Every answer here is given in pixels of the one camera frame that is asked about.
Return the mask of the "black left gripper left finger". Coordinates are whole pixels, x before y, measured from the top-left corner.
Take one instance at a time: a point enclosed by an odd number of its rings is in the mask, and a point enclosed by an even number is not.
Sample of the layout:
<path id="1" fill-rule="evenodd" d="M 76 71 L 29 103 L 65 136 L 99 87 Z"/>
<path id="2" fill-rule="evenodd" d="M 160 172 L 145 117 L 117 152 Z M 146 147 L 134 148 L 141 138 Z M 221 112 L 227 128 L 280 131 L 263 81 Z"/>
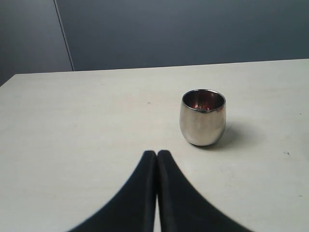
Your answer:
<path id="1" fill-rule="evenodd" d="M 156 153 L 145 151 L 116 195 L 72 232 L 152 232 L 156 207 Z"/>

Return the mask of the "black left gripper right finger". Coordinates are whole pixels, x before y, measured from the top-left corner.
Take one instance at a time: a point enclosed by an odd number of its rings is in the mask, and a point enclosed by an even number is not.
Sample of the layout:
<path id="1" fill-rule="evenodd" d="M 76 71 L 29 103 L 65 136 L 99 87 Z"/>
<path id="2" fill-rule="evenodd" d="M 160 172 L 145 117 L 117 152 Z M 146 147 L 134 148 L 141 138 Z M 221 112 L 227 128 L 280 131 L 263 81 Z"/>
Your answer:
<path id="1" fill-rule="evenodd" d="M 168 150 L 157 155 L 158 203 L 163 232 L 244 232 L 186 179 Z"/>

